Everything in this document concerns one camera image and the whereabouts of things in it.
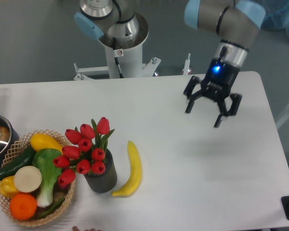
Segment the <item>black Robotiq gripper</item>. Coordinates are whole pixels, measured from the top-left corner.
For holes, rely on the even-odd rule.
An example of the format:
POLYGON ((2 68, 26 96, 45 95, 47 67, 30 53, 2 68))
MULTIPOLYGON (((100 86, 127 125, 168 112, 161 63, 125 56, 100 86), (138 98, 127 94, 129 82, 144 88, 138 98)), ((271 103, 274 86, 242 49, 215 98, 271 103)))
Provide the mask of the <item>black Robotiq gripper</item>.
POLYGON ((220 61, 218 58, 213 58, 204 79, 197 76, 192 76, 187 83, 183 94, 189 100, 185 112, 189 114, 194 106, 195 100, 200 97, 209 98, 217 102, 220 110, 214 127, 218 128, 224 118, 235 116, 237 114, 239 105, 242 100, 242 95, 238 93, 231 93, 231 88, 239 73, 239 68, 232 66, 229 63, 220 61), (195 93, 193 90, 196 85, 200 84, 201 89, 195 93), (217 91, 220 95, 214 99, 214 92, 217 91), (229 110, 226 109, 225 98, 230 96, 232 104, 229 110))

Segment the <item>fingertips at bottom edge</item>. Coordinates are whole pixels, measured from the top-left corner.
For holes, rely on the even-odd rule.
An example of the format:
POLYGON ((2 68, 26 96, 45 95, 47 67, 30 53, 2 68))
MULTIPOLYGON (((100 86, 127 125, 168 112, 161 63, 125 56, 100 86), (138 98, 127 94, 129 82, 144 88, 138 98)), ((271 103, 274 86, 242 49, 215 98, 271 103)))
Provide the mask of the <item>fingertips at bottom edge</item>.
POLYGON ((81 229, 78 226, 73 226, 72 231, 102 231, 102 230, 95 229, 95 228, 81 229))

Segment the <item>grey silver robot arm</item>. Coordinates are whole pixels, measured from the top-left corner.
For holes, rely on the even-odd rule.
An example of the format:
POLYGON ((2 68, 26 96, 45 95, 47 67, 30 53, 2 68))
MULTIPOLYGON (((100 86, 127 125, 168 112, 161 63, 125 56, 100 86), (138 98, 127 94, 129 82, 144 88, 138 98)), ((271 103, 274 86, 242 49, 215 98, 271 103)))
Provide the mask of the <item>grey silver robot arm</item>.
MULTIPOLYGON (((82 0, 74 16, 78 28, 105 48, 110 78, 147 77, 142 45, 148 37, 148 23, 129 0, 82 0)), ((249 0, 190 0, 185 23, 194 29, 221 37, 217 51, 203 79, 191 77, 184 94, 190 113, 195 100, 216 102, 220 113, 215 122, 235 116, 242 96, 232 93, 233 83, 244 63, 265 17, 265 9, 249 0)))

